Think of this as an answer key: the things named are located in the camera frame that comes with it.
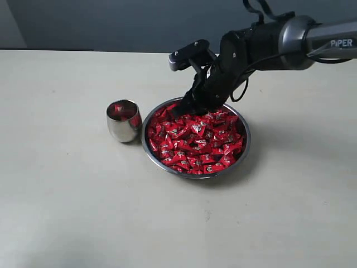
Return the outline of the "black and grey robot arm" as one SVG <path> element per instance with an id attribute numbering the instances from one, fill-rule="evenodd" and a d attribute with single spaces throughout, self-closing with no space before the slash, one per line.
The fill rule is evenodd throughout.
<path id="1" fill-rule="evenodd" d="M 203 115 L 236 101 L 234 91 L 255 71 L 305 70 L 314 63 L 338 64 L 356 58 L 356 21 L 318 23 L 309 16 L 285 14 L 270 23 L 229 31 L 213 53 L 207 40 L 173 52 L 173 71 L 195 69 L 194 81 L 173 109 L 175 117 Z"/>

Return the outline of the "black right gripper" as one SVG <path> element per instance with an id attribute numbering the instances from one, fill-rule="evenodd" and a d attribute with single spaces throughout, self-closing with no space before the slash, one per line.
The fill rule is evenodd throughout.
<path id="1" fill-rule="evenodd" d="M 225 69 L 221 60 L 215 60 L 195 75 L 191 91 L 186 92 L 171 113 L 174 118 L 179 118 L 187 114 L 203 116 L 215 112 L 243 82 L 244 74 Z"/>

